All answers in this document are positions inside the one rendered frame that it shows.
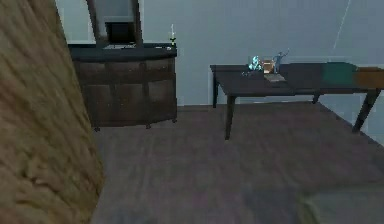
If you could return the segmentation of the black laptop computer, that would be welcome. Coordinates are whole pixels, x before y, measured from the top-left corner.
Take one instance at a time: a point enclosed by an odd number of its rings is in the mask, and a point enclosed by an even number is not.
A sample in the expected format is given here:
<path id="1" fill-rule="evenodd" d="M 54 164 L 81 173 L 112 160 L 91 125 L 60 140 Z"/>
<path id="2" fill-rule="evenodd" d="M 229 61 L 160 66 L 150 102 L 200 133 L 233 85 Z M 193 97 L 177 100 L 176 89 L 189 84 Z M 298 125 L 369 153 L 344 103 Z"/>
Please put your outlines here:
<path id="1" fill-rule="evenodd" d="M 136 31 L 133 22 L 106 22 L 108 45 L 106 49 L 130 49 L 136 47 Z"/>

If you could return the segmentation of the brown framed mirror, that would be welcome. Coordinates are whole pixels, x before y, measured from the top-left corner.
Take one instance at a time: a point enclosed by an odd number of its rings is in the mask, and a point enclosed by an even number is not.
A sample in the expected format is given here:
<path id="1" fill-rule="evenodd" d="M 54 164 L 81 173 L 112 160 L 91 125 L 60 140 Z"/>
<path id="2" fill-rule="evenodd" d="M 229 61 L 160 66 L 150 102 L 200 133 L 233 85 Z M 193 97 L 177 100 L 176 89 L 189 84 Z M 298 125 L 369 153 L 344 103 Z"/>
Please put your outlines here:
<path id="1" fill-rule="evenodd" d="M 140 0 L 85 0 L 97 45 L 107 43 L 106 22 L 132 22 L 136 45 L 143 45 Z"/>

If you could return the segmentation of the cyan glass ornament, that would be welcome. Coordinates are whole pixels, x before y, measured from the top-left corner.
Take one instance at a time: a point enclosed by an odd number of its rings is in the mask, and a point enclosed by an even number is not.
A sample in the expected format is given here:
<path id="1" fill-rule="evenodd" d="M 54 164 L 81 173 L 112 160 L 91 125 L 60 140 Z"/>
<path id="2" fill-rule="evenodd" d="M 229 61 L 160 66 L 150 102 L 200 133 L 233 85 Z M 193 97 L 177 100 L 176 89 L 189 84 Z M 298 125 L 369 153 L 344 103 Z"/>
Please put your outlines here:
<path id="1" fill-rule="evenodd" d="M 251 71 L 262 71 L 263 70 L 263 66 L 262 66 L 258 56 L 252 57 L 251 62 L 248 64 L 248 68 Z"/>

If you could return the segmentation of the blue grey figurine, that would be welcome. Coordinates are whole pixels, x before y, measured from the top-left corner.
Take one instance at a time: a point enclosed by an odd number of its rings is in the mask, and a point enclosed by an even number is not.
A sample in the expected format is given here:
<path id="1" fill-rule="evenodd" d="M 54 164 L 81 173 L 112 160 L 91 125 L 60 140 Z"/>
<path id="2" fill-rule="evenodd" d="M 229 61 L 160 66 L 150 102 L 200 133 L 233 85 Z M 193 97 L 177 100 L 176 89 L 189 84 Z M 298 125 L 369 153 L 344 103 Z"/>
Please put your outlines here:
<path id="1" fill-rule="evenodd" d="M 282 59 L 287 56 L 289 53 L 289 50 L 287 50 L 286 52 L 278 52 L 276 56 L 273 57 L 273 60 L 275 62 L 275 65 L 274 65 L 274 72 L 275 73 L 278 73 L 279 72 L 279 68 L 280 68 L 280 65 L 281 65 L 281 62 L 282 62 Z"/>

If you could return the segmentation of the orange brown box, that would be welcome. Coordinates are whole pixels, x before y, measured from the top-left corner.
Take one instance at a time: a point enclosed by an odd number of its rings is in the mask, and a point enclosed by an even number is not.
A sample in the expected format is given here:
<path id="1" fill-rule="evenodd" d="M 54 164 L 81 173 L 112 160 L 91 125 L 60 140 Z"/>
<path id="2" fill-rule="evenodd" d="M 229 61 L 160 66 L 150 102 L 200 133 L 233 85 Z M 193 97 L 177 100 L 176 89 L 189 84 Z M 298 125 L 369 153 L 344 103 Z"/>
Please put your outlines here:
<path id="1" fill-rule="evenodd" d="M 358 67 L 354 75 L 358 86 L 364 88 L 384 88 L 384 69 L 379 67 Z"/>

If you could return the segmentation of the dark brown wooden table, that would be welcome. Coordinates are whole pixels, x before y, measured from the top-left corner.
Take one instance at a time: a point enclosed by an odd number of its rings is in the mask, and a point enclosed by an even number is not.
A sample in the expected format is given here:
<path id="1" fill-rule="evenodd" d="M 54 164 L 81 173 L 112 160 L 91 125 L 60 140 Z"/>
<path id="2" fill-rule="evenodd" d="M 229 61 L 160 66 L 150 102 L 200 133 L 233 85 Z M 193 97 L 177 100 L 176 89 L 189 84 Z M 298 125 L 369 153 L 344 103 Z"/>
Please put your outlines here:
<path id="1" fill-rule="evenodd" d="M 227 96 L 224 138 L 230 138 L 235 100 L 239 97 L 311 95 L 313 97 L 312 102 L 317 103 L 319 97 L 326 94 L 363 93 L 365 99 L 353 126 L 353 130 L 358 132 L 384 88 L 360 87 L 355 79 L 353 85 L 327 83 L 322 78 L 324 64 L 283 64 L 280 66 L 280 74 L 285 78 L 285 81 L 281 82 L 269 82 L 264 78 L 265 73 L 259 71 L 249 72 L 245 65 L 213 65 L 211 67 L 212 104 L 217 104 L 219 90 L 222 90 Z"/>

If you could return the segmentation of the dark brown chest of drawers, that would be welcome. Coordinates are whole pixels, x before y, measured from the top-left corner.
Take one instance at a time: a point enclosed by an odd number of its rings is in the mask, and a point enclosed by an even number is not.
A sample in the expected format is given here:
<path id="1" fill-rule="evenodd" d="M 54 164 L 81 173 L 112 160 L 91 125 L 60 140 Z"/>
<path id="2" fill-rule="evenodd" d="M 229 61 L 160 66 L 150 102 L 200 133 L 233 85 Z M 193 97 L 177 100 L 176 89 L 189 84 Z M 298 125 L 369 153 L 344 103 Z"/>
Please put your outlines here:
<path id="1" fill-rule="evenodd" d="M 130 49 L 71 44 L 70 55 L 95 131 L 103 127 L 177 121 L 177 48 L 169 43 Z"/>

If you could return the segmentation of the small brown box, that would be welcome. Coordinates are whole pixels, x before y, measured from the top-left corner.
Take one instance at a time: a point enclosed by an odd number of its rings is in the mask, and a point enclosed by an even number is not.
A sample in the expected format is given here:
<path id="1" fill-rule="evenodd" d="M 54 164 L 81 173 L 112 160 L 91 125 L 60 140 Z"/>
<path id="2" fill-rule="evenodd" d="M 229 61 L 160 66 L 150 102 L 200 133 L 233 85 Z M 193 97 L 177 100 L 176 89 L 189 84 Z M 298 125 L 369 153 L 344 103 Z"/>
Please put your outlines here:
<path id="1" fill-rule="evenodd" d="M 274 72 L 275 62 L 272 59 L 265 59 L 263 61 L 263 69 L 265 74 Z"/>

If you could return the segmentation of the teal box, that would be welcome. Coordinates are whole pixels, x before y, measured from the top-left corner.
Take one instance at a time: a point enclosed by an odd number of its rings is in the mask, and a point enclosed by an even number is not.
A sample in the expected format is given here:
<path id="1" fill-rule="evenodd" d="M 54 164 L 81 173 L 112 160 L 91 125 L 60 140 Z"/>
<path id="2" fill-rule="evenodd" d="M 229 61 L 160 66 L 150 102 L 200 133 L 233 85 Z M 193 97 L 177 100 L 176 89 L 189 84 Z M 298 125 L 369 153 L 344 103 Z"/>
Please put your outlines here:
<path id="1" fill-rule="evenodd" d="M 347 62 L 327 62 L 322 67 L 322 78 L 335 85 L 353 85 L 357 67 Z"/>

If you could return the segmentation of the tan woven fabric furniture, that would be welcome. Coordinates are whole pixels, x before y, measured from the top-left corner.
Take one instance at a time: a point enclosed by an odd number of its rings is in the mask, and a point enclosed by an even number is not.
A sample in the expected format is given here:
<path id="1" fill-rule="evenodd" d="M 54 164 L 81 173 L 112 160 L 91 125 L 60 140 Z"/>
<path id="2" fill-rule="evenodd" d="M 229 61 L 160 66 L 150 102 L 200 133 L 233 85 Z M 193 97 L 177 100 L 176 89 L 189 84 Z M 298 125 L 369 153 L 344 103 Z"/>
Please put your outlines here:
<path id="1" fill-rule="evenodd" d="M 54 0 L 0 0 L 0 224 L 90 224 L 104 182 Z"/>

